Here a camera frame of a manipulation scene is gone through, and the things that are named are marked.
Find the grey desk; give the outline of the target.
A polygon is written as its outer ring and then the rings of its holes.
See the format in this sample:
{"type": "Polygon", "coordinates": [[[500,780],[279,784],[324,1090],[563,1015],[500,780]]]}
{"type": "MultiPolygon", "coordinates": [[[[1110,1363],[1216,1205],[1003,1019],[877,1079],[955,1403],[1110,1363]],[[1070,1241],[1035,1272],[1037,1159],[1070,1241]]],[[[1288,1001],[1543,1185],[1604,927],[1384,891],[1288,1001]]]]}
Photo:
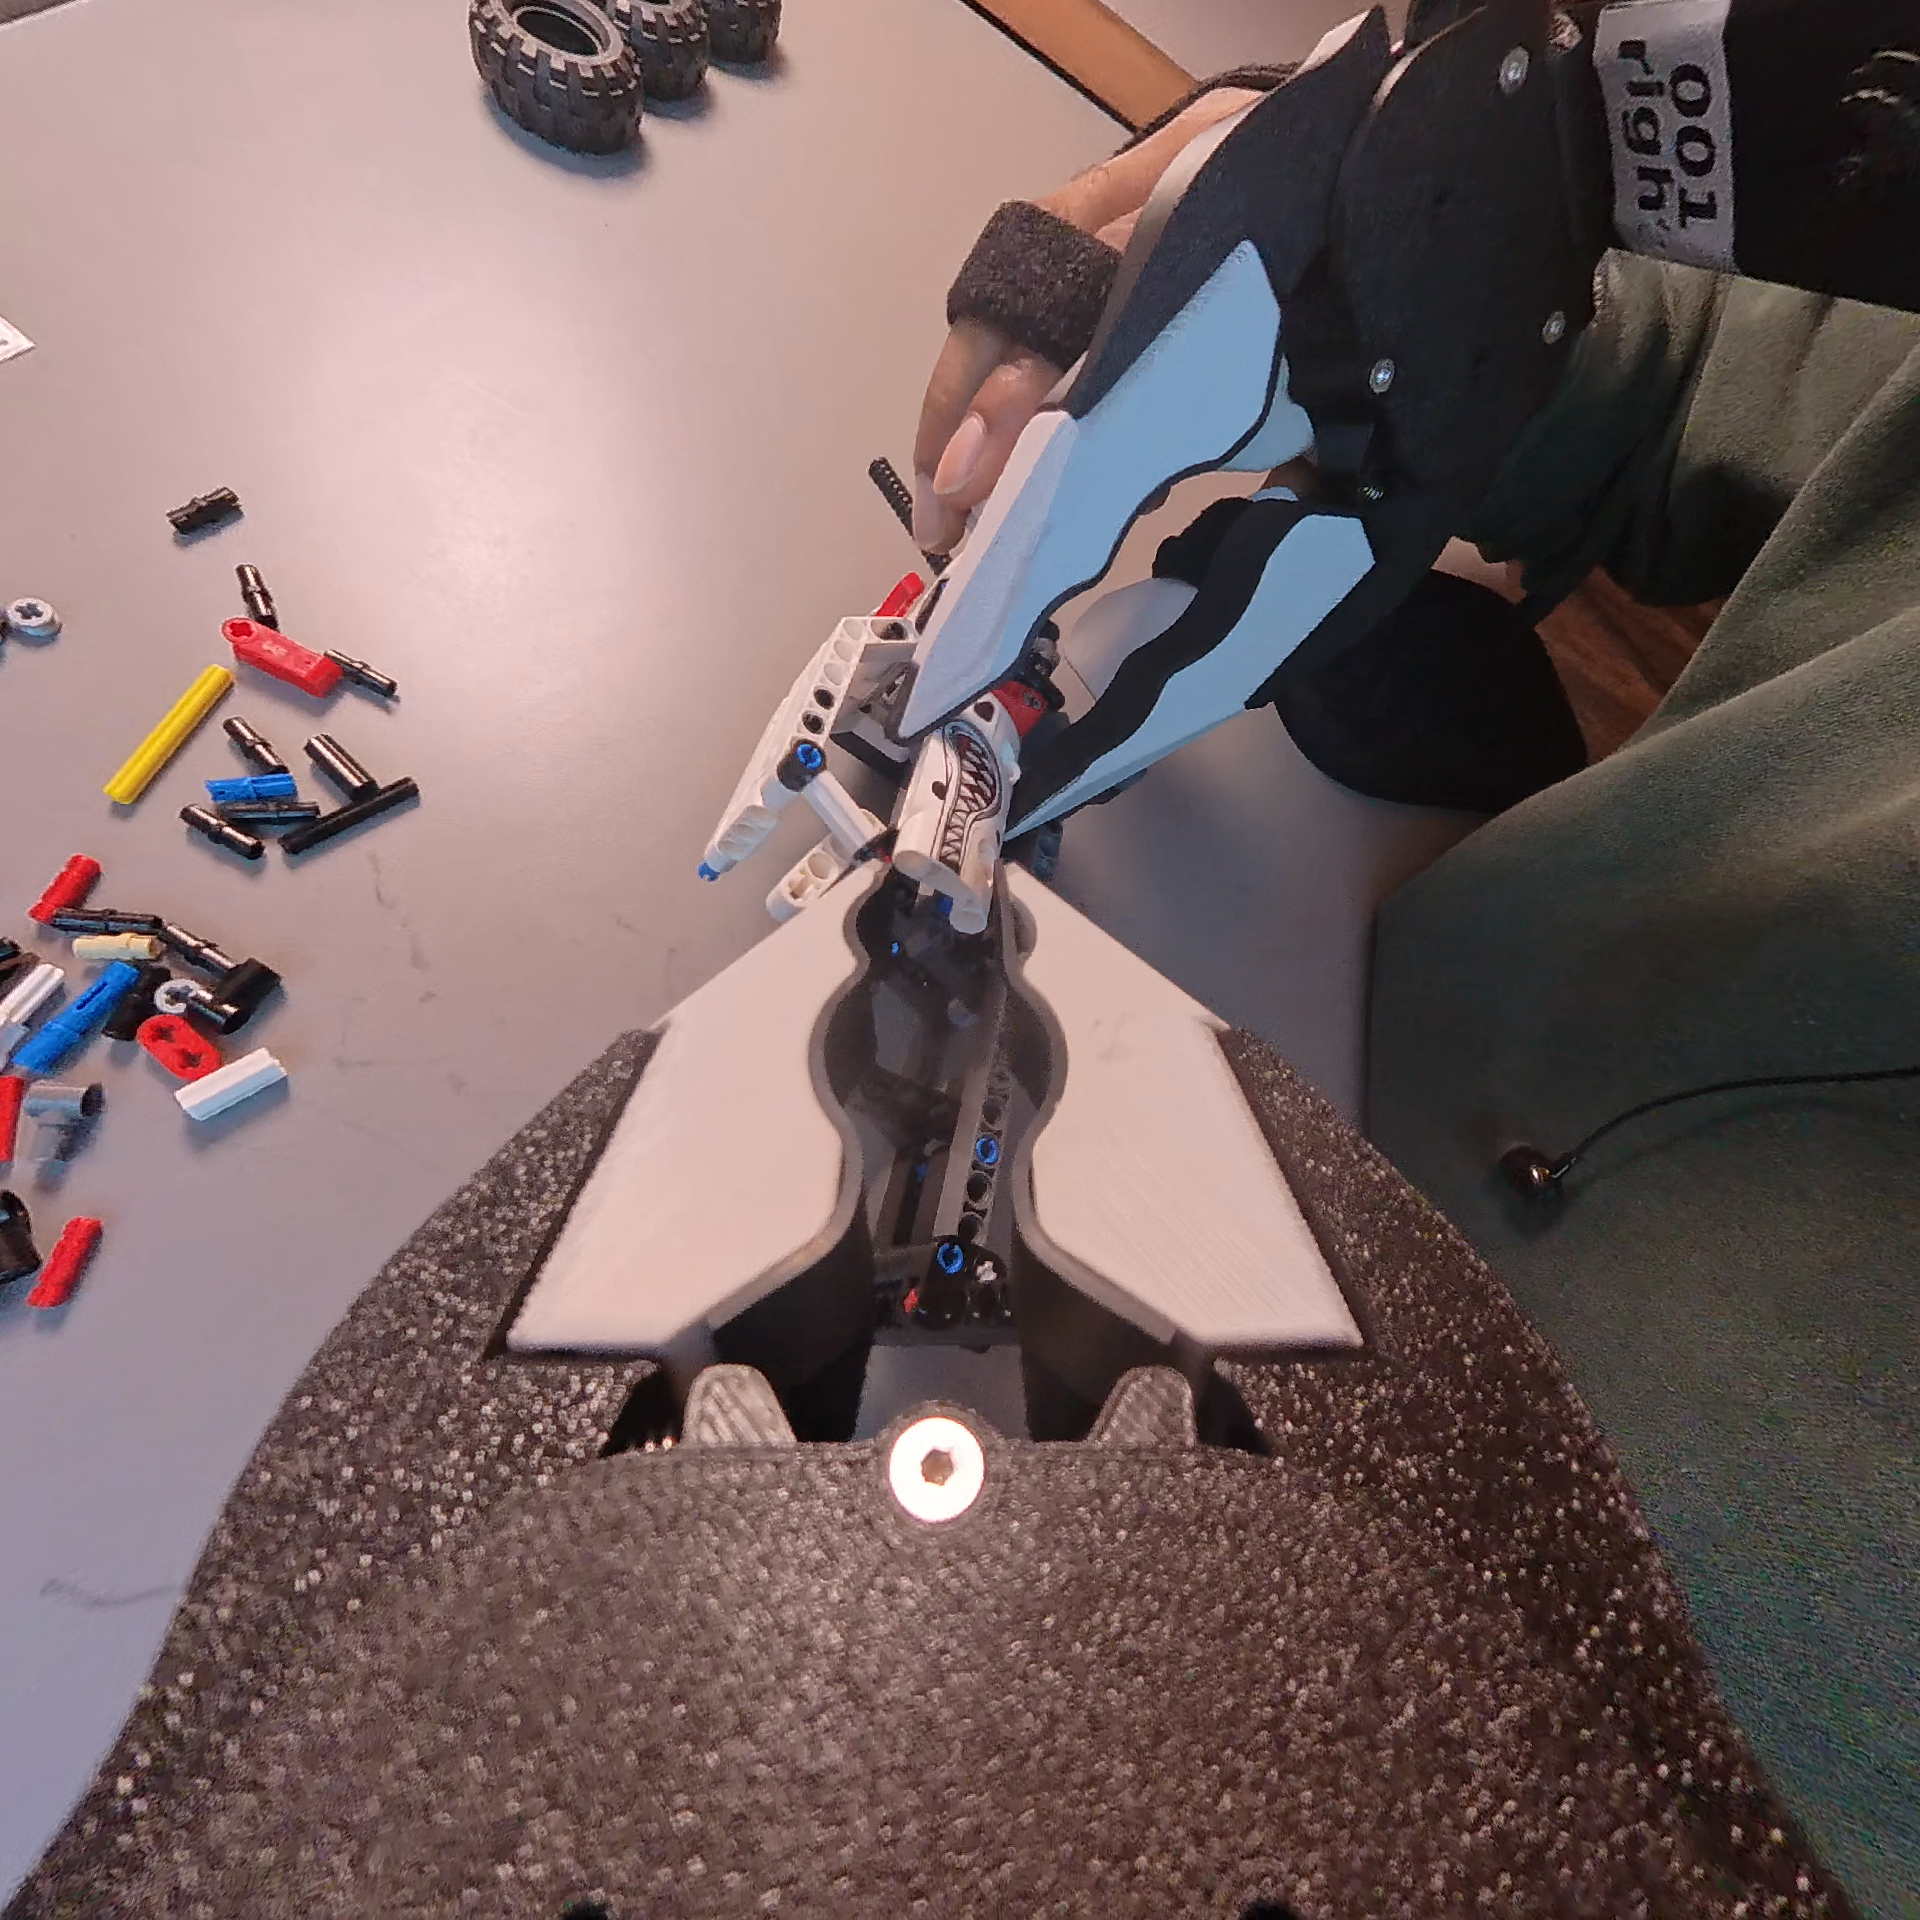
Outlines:
{"type": "Polygon", "coordinates": [[[4,933],[70,855],[283,989],[289,1083],[193,1127],[135,1050],[4,1292],[6,1769],[86,1772],[230,1480],[433,1205],[619,1031],[767,933],[804,844],[697,857],[774,699],[913,554],[904,473],[985,215],[1119,130],[963,5],[789,5],[631,163],[500,122],[463,5],[70,5],[4,27],[4,933]],[[187,545],[166,512],[230,490],[187,545]],[[383,705],[233,666],[236,568],[383,705]],[[105,781],[205,666],[233,689],[129,811],[105,781]],[[179,820],[244,716],[417,804],[302,860],[179,820]]]}

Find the wooden board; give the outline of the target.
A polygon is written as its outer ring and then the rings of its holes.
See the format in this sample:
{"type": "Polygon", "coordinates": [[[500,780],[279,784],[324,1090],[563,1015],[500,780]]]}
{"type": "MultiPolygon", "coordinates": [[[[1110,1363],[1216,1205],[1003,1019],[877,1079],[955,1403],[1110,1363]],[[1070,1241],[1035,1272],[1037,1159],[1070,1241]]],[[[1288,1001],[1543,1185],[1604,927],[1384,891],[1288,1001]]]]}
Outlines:
{"type": "Polygon", "coordinates": [[[966,2],[1132,132],[1192,89],[1192,76],[1099,2],[966,2]]]}

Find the pile of small toy pieces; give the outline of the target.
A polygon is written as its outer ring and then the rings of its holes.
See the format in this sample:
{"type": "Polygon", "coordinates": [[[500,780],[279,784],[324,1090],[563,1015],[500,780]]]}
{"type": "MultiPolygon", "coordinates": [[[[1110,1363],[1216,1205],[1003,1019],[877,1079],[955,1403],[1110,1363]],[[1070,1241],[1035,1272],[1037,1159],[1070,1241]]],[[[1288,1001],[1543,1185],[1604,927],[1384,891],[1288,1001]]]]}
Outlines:
{"type": "MultiPolygon", "coordinates": [[[[187,545],[240,514],[240,497],[217,487],[171,507],[166,522],[187,545]]],[[[240,618],[286,634],[257,568],[238,565],[236,581],[240,618]]],[[[275,682],[228,652],[233,666],[275,682]]],[[[312,703],[342,689],[383,705],[397,699],[395,679],[367,660],[328,648],[312,652],[342,668],[335,690],[315,699],[275,683],[312,703]]],[[[244,716],[225,716],[222,731],[246,771],[207,780],[205,797],[180,807],[179,820],[200,844],[238,863],[260,863],[270,849],[287,863],[309,857],[421,800],[414,777],[382,780],[342,741],[318,731],[302,755],[337,797],[337,804],[318,804],[299,791],[297,771],[244,716]]],[[[39,936],[68,943],[67,960],[4,940],[4,1170],[21,1161],[21,1123],[31,1127],[31,1152],[47,1173],[89,1139],[105,1108],[105,1083],[67,1081],[61,1072],[80,1064],[95,1040],[144,1055],[159,1067],[180,1116],[196,1124],[228,1119],[286,1083],[286,1069],[268,1048],[228,1058],[222,1044],[244,1036],[281,994],[281,973],[253,956],[236,957],[164,915],[110,907],[95,899],[103,875],[95,857],[70,855],[28,911],[39,936]]],[[[4,1187],[3,1212],[4,1287],[30,1283],[25,1299],[36,1313],[67,1308],[105,1241],[103,1220],[70,1217],[43,1256],[28,1200],[4,1187]]]]}

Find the white toothed toy panel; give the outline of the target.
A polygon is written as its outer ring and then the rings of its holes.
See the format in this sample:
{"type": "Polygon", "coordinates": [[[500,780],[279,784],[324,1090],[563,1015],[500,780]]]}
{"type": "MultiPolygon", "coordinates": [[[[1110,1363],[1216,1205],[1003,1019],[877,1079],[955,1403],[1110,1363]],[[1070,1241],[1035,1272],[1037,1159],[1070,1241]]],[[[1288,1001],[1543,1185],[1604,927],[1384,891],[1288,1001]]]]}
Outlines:
{"type": "Polygon", "coordinates": [[[1015,717],[983,696],[924,733],[902,794],[894,866],[947,896],[950,927],[966,937],[990,924],[1020,745],[1015,717]]]}

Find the person's right forearm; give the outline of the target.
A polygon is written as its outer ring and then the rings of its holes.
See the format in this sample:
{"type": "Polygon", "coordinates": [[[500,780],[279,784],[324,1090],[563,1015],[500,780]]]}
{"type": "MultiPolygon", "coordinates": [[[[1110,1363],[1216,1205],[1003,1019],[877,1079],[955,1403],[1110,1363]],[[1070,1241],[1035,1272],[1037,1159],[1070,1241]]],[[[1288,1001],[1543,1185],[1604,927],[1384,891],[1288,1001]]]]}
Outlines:
{"type": "MultiPolygon", "coordinates": [[[[1916,319],[1612,253],[1597,314],[1468,539],[1559,605],[1597,570],[1652,609],[1733,595],[1795,499],[1872,423],[1815,539],[1864,536],[1867,610],[1812,643],[1916,618],[1916,319]]],[[[1276,699],[1303,757],[1369,800],[1499,813],[1591,757],[1537,618],[1432,575],[1403,610],[1276,699]]]]}

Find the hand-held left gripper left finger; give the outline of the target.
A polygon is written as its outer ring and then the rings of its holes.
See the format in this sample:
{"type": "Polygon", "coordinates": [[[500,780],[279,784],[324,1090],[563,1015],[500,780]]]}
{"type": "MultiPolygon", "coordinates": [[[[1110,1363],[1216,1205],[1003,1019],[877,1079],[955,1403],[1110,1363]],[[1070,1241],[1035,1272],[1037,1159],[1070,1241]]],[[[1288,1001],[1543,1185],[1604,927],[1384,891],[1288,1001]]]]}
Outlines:
{"type": "Polygon", "coordinates": [[[665,1355],[822,1259],[860,1195],[822,1033],[867,968],[854,868],[686,996],[508,1328],[512,1353],[665,1355]]]}

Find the red toy beam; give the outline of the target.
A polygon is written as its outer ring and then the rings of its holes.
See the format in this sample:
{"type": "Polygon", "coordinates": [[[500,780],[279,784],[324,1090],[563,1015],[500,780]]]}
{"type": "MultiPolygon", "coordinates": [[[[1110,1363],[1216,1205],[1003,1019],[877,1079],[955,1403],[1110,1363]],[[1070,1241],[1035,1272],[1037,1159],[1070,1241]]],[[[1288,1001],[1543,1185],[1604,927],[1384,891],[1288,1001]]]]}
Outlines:
{"type": "Polygon", "coordinates": [[[251,615],[233,615],[222,625],[236,660],[283,687],[297,689],[315,699],[327,697],[342,683],[342,668],[327,653],[318,653],[268,621],[251,615]]]}

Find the toy truck chassis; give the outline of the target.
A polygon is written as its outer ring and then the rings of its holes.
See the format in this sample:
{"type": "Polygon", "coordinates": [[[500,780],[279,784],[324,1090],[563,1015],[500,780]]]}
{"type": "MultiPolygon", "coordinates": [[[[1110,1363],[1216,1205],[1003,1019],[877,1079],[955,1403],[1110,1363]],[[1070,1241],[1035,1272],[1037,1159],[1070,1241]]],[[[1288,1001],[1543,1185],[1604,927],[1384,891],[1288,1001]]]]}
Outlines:
{"type": "MultiPolygon", "coordinates": [[[[700,874],[737,868],[787,811],[822,827],[769,890],[783,924],[854,868],[884,868],[854,936],[871,978],[851,1017],[853,1085],[840,1100],[869,1123],[867,1210],[876,1330],[889,1338],[1015,1338],[1015,1229],[1001,1188],[1028,1104],[1015,1093],[1001,913],[977,936],[950,924],[950,900],[894,866],[895,823],[919,755],[897,733],[919,629],[939,579],[917,571],[872,615],[843,620],[803,668],[712,829],[700,874]]],[[[1065,731],[1053,682],[1057,632],[991,693],[1027,745],[1065,731]]]]}

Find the yellow toy axle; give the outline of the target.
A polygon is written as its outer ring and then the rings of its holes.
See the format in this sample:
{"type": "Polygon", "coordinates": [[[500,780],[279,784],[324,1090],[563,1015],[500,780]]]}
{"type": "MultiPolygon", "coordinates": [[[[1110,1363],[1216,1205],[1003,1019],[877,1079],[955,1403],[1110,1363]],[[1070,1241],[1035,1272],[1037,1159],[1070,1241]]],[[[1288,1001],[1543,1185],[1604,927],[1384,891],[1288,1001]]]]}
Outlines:
{"type": "Polygon", "coordinates": [[[107,803],[117,807],[135,804],[230,689],[233,672],[228,668],[205,666],[105,781],[103,796],[107,803]]]}

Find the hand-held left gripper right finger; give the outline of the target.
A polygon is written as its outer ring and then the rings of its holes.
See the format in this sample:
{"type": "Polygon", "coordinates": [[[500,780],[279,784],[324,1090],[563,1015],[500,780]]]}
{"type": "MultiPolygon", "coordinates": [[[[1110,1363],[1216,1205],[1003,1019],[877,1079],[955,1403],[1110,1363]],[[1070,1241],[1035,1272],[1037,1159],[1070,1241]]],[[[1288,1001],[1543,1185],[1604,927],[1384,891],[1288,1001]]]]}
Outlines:
{"type": "Polygon", "coordinates": [[[1361,1333],[1221,1048],[1224,1025],[1027,872],[1011,960],[1046,1031],[1016,1220],[1071,1290],[1203,1353],[1343,1353],[1361,1333]]]}

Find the black ribbed toy rod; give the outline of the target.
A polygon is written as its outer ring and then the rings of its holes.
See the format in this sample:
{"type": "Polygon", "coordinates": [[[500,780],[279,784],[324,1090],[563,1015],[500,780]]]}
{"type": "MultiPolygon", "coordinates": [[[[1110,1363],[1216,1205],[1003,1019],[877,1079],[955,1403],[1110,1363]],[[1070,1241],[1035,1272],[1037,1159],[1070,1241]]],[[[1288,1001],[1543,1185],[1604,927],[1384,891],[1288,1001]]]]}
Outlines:
{"type": "Polygon", "coordinates": [[[913,497],[904,480],[900,479],[897,469],[887,457],[876,457],[869,465],[869,479],[872,480],[876,490],[884,499],[887,507],[897,517],[900,525],[904,528],[908,538],[919,548],[924,563],[929,568],[934,576],[943,575],[948,568],[948,556],[943,552],[934,552],[925,546],[917,536],[913,524],[913,497]]]}

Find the person's torso in green sweatshirt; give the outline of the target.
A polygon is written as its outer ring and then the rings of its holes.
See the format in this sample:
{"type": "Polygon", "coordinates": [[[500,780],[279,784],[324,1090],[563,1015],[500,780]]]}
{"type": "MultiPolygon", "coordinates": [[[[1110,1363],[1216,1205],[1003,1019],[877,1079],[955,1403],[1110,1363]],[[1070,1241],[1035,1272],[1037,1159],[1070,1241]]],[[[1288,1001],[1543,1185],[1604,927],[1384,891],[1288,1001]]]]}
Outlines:
{"type": "Polygon", "coordinates": [[[1816,539],[1856,423],[1664,705],[1479,827],[1375,936],[1369,1119],[1561,1353],[1686,1589],[1720,1692],[1859,1907],[1916,1915],[1916,618],[1816,539]]]}

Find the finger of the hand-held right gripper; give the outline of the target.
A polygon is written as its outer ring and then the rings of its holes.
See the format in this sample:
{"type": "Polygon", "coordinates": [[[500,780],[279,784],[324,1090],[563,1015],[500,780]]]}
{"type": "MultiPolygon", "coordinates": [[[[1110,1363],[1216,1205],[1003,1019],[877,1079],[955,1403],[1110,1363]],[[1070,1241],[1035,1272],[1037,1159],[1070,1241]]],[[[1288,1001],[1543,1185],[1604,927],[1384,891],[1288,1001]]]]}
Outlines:
{"type": "Polygon", "coordinates": [[[1107,797],[1233,717],[1374,563],[1353,514],[1295,497],[1208,504],[1150,576],[1073,612],[1055,666],[1070,725],[1022,749],[1005,834],[1107,797]]]}
{"type": "Polygon", "coordinates": [[[1309,447],[1288,397],[1279,301],[1241,245],[1083,416],[1037,415],[919,637],[900,733],[1007,679],[1043,618],[1095,583],[1147,499],[1213,469],[1279,467],[1309,447]]]}

